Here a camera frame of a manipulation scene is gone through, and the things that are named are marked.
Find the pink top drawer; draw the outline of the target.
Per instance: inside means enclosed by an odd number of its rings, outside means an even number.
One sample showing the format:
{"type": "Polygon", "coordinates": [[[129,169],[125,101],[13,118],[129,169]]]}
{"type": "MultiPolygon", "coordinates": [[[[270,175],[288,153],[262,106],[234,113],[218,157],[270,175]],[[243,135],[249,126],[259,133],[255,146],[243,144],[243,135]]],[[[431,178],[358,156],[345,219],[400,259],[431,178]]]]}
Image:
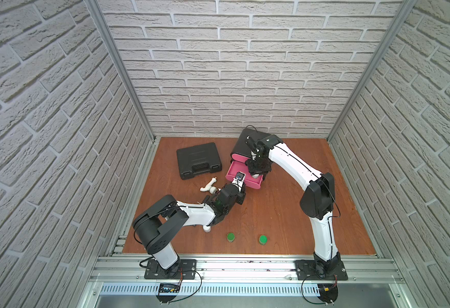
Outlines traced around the pink top drawer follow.
{"type": "Polygon", "coordinates": [[[251,159],[250,156],[242,155],[242,154],[239,154],[239,153],[233,153],[233,154],[231,154],[231,158],[232,158],[234,161],[241,162],[241,163],[244,163],[244,164],[245,164],[249,159],[251,159]]]}

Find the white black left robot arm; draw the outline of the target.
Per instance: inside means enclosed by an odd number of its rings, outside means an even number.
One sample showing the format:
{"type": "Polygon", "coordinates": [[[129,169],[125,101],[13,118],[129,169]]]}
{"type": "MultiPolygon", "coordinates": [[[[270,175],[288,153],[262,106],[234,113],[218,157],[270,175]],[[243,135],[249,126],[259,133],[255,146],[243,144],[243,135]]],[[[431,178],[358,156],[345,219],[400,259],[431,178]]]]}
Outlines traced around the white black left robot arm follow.
{"type": "Polygon", "coordinates": [[[228,183],[201,204],[186,204],[165,195],[132,222],[135,240],[164,270],[176,269],[180,258],[171,241],[183,227],[213,227],[221,223],[235,204],[243,204],[245,188],[228,183]]]}

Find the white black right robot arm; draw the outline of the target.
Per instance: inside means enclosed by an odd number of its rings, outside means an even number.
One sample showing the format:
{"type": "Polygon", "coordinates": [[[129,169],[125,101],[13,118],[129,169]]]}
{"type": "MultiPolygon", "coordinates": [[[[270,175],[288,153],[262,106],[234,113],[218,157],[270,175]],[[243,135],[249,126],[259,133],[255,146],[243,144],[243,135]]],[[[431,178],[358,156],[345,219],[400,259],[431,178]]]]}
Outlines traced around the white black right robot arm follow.
{"type": "Polygon", "coordinates": [[[322,173],[298,157],[278,136],[269,135],[255,140],[245,138],[251,151],[246,161],[251,175],[265,175],[271,164],[279,165],[303,189],[299,202],[302,211],[310,218],[315,250],[315,270],[320,277],[331,274],[341,262],[333,231],[333,205],[335,203],[335,179],[331,173],[322,173]]]}

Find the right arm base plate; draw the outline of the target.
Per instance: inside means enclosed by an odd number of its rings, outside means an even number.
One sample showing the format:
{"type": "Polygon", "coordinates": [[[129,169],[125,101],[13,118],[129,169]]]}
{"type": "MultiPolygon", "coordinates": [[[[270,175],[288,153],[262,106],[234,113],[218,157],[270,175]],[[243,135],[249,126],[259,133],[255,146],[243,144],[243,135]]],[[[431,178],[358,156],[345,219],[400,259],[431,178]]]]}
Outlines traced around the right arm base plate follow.
{"type": "Polygon", "coordinates": [[[347,281],[348,274],[342,261],[297,260],[294,262],[299,281],[347,281]]]}

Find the pink drawer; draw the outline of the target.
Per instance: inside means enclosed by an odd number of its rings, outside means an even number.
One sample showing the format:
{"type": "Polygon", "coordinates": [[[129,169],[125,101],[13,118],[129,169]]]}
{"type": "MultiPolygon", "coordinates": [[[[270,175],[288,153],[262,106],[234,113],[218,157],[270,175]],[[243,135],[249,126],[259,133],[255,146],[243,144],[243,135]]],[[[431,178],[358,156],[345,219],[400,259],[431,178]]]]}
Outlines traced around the pink drawer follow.
{"type": "Polygon", "coordinates": [[[239,153],[233,153],[233,154],[231,154],[231,158],[232,158],[234,161],[241,162],[241,163],[244,163],[244,164],[245,164],[249,159],[251,159],[250,156],[242,155],[242,154],[239,154],[239,153]]]}
{"type": "Polygon", "coordinates": [[[263,182],[263,175],[258,176],[257,178],[254,178],[248,170],[248,167],[245,165],[245,163],[232,160],[231,165],[229,167],[229,170],[226,174],[226,179],[230,182],[233,181],[237,173],[243,173],[245,175],[244,177],[244,184],[247,187],[250,187],[252,189],[260,189],[261,184],[263,182]]]}

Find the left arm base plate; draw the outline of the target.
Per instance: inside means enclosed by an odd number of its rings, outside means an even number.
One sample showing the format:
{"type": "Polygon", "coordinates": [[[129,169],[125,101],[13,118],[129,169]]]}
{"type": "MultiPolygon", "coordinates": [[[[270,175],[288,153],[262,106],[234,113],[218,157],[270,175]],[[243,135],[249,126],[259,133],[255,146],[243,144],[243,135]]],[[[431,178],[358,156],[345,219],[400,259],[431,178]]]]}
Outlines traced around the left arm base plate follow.
{"type": "Polygon", "coordinates": [[[180,259],[169,269],[163,269],[157,260],[150,259],[144,266],[144,278],[147,280],[194,280],[196,267],[196,259],[180,259]]]}

